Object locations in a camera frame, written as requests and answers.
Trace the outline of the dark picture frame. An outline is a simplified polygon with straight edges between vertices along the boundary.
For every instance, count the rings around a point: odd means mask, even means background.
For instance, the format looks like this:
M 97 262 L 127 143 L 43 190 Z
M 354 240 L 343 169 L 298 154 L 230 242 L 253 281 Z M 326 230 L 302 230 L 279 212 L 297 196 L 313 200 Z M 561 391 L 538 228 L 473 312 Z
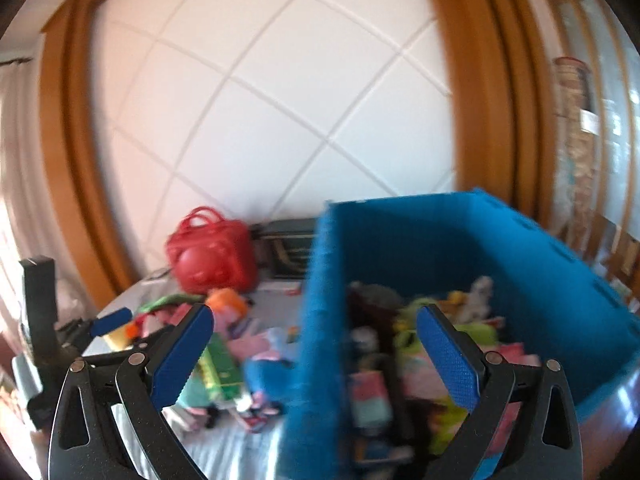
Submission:
M 310 261 L 316 223 L 316 218 L 303 218 L 251 226 L 258 266 L 273 280 L 301 280 Z

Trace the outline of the red handbag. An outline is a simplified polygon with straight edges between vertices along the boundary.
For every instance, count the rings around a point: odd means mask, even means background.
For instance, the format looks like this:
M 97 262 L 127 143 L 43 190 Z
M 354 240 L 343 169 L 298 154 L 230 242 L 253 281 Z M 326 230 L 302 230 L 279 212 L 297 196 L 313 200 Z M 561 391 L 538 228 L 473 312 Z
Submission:
M 192 209 L 168 236 L 165 254 L 185 292 L 226 287 L 250 292 L 258 281 L 250 229 L 212 207 Z

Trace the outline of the orange plush ball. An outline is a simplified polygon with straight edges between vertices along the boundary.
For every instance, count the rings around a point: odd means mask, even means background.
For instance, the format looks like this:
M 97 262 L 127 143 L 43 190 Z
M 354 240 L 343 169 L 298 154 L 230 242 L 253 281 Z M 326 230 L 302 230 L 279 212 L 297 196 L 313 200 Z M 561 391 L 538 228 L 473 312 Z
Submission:
M 233 288 L 214 289 L 206 298 L 205 304 L 214 315 L 224 318 L 227 323 L 242 320 L 248 315 L 247 301 Z

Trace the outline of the blue plastic storage bin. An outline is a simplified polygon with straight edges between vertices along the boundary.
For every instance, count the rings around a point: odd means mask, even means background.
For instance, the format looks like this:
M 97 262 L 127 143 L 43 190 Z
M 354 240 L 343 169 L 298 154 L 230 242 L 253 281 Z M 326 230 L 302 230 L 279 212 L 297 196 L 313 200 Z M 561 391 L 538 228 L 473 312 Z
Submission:
M 588 419 L 639 361 L 639 321 L 612 287 L 533 220 L 481 190 L 335 203 L 320 217 L 300 308 L 299 361 L 277 471 L 347 474 L 346 297 L 352 282 L 402 296 L 494 282 L 510 335 L 566 374 Z

